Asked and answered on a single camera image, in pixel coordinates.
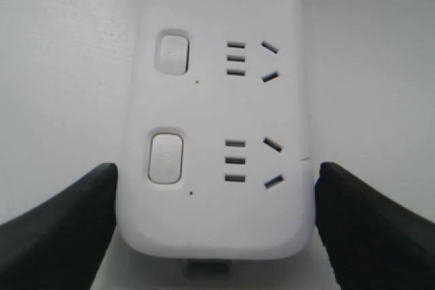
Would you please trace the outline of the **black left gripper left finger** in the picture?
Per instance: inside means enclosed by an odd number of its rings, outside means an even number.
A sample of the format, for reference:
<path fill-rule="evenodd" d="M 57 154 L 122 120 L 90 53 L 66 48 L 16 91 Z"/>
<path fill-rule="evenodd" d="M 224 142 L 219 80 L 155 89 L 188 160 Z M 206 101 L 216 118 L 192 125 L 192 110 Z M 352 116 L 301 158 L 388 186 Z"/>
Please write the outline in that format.
<path fill-rule="evenodd" d="M 116 228 L 118 169 L 93 168 L 1 224 L 2 289 L 90 289 Z"/>

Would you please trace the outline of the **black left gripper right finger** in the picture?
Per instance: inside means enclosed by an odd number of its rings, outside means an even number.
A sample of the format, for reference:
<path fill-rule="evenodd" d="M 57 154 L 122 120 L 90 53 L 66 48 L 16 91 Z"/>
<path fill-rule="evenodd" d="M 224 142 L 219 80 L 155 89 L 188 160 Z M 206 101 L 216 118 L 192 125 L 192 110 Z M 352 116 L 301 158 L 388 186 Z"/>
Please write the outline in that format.
<path fill-rule="evenodd" d="M 320 166 L 315 208 L 341 289 L 434 288 L 434 222 L 334 162 Z"/>

